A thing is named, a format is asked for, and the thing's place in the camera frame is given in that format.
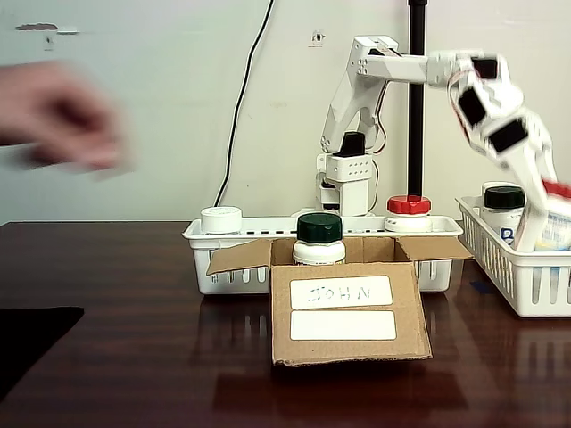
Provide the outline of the person's left hand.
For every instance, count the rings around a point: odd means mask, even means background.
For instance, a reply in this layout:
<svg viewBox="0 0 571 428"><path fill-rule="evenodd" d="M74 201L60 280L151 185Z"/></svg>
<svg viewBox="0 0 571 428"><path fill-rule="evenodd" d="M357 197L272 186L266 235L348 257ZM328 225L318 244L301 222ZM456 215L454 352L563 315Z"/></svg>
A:
<svg viewBox="0 0 571 428"><path fill-rule="evenodd" d="M113 100L58 61L1 67L1 163L100 177L134 168Z"/></svg>

